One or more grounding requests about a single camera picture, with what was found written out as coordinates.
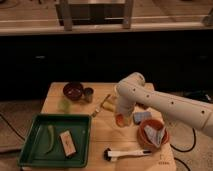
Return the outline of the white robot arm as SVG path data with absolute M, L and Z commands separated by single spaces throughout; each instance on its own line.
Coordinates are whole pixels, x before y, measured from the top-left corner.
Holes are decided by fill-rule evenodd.
M 149 90 L 145 87 L 144 76 L 138 72 L 120 80 L 116 84 L 116 92 L 117 114 L 130 116 L 135 104 L 139 103 L 173 116 L 213 138 L 213 105 L 210 103 Z

